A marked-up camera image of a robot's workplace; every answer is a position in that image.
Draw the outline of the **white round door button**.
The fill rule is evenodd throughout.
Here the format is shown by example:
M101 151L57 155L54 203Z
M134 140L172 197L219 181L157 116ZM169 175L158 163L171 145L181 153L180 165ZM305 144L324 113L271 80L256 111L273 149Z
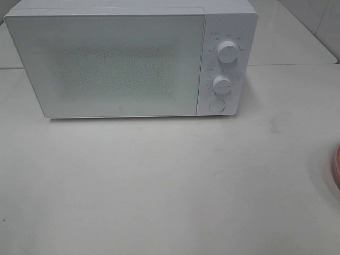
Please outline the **white round door button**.
M214 100L209 104L209 109L215 113L221 113L225 109L225 102L222 100Z

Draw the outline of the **white microwave door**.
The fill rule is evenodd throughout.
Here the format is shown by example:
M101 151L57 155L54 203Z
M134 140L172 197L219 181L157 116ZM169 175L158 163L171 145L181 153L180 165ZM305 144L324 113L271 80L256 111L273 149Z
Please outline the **white microwave door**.
M5 21L47 118L196 114L203 14Z

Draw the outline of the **white round knob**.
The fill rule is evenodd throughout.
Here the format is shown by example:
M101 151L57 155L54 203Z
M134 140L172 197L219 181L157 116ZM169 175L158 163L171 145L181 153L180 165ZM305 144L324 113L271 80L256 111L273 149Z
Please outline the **white round knob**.
M219 75L213 79L212 88L214 93L225 95L231 91L232 80L227 76Z
M240 47L233 39L225 39L216 46L218 60L221 63L229 64L238 58Z

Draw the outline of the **lower white round knob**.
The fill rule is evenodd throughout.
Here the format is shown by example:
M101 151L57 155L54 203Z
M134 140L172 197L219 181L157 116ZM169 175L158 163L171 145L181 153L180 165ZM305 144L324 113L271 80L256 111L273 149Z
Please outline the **lower white round knob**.
M219 75L213 79L212 88L214 93L225 95L231 91L232 80L227 76Z

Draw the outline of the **white microwave oven body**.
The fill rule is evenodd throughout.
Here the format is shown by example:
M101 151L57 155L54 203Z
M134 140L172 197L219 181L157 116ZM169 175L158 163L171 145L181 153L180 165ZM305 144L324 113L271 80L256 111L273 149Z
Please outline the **white microwave oven body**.
M20 1L9 10L4 21L8 16L194 14L203 14L205 25L197 110L193 116L234 115L258 22L258 14L248 1ZM221 63L216 53L216 46L225 39L235 40L240 47L238 58L229 64ZM232 80L231 91L225 95L213 91L213 79L219 75ZM209 109L214 100L225 102L223 112Z

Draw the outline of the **upper white round knob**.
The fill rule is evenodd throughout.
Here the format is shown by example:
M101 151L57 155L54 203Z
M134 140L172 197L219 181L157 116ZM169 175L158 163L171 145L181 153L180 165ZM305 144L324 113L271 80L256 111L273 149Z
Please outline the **upper white round knob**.
M221 63L229 64L238 58L240 47L233 39L225 39L216 46L218 60Z

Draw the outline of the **pink round plate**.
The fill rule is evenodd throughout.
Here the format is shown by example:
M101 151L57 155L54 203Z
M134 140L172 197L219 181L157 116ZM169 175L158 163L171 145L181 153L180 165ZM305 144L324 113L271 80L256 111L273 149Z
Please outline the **pink round plate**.
M337 146L334 158L333 158L333 168L332 168L332 175L335 184L337 185L338 189L340 189L340 146Z

